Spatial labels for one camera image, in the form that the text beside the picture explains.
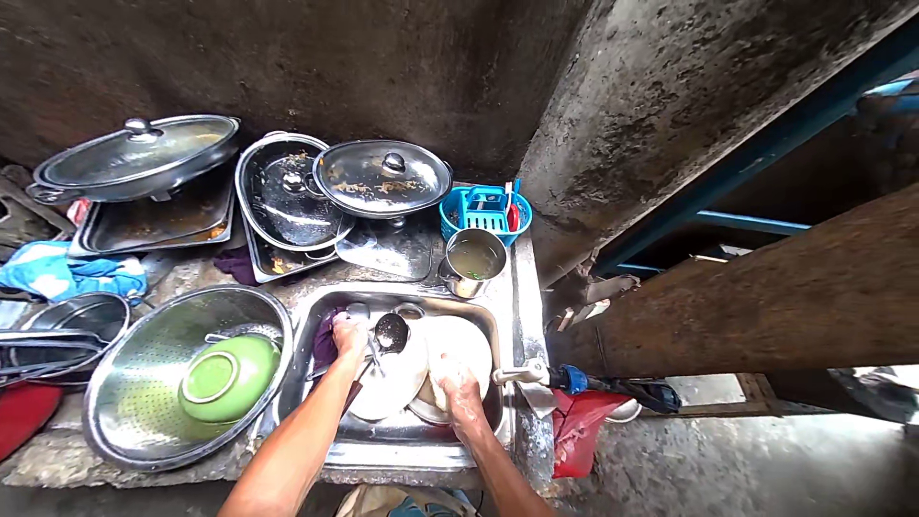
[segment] stainless steel sink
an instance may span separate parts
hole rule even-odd
[[[488,338],[494,357],[493,368],[513,365],[512,287],[507,281],[489,286],[485,296],[463,301],[443,288],[397,282],[341,282],[321,287],[300,302],[294,311],[296,334],[291,369],[259,433],[277,427],[312,389],[307,381],[312,371],[312,340],[319,322],[334,307],[363,302],[370,307],[370,323],[397,304],[421,305],[429,316],[461,316],[474,323]],[[498,441],[512,447],[515,407],[513,392],[490,385],[483,405]],[[338,427],[326,466],[349,469],[423,469],[451,471],[475,466],[466,448],[450,427],[428,424],[408,409],[374,422],[346,414]]]

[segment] stainless steel colander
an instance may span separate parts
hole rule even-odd
[[[178,402],[191,361],[205,337],[243,324],[275,327],[280,365],[255,406],[238,422],[192,419]],[[84,398],[86,440],[110,462],[148,472],[187,465],[216,451],[257,417],[278,392],[293,355],[284,306],[243,285],[215,285],[174,298],[144,316],[97,366]]]

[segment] green bowl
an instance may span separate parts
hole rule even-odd
[[[188,367],[179,404],[202,422],[237,421],[265,393],[280,356],[278,348],[262,337],[237,336],[211,345]]]

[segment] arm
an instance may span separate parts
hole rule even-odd
[[[338,359],[316,389],[281,422],[240,476],[218,517],[293,517],[319,476],[338,431],[348,388],[364,359],[367,327],[335,316]]]
[[[551,517],[555,511],[520,475],[485,419],[479,383],[469,368],[446,354],[431,365],[432,380],[447,394],[457,437],[472,452],[501,517]]]

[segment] blue towel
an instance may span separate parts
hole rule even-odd
[[[136,257],[67,258],[69,242],[30,242],[0,268],[0,285],[60,302],[82,293],[143,294],[147,276]]]

